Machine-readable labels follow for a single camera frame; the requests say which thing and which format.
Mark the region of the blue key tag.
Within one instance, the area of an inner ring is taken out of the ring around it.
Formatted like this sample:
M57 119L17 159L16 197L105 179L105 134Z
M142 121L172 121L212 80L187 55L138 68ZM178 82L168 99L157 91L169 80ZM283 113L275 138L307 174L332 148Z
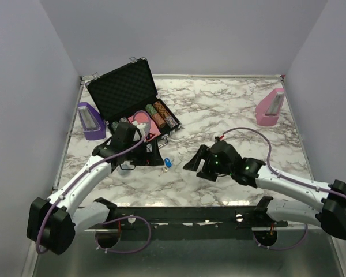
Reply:
M166 166L167 168L172 167L172 163L171 163L171 161L170 161L169 158L165 158L165 159L164 159L164 162L165 162L165 166Z

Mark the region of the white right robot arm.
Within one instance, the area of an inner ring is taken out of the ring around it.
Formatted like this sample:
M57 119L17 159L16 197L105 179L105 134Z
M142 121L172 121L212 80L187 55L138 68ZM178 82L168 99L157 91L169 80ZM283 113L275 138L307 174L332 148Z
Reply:
M184 165L197 177L215 182L219 175L230 176L240 185L271 190L290 200L271 200L254 211L260 226L275 221L310 224L332 237L346 240L346 183L335 180L329 184L283 174L255 158L243 158L224 140L211 147L201 145Z

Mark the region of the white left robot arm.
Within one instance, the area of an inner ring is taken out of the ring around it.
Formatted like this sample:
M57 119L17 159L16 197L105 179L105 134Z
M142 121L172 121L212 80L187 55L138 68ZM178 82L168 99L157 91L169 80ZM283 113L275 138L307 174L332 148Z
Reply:
M78 233L97 224L109 228L124 220L117 216L117 206L104 198L85 208L80 205L125 161L143 158L150 129L150 122L120 123L113 136L93 149L83 168L64 187L31 203L27 238L35 242L38 254L63 254Z

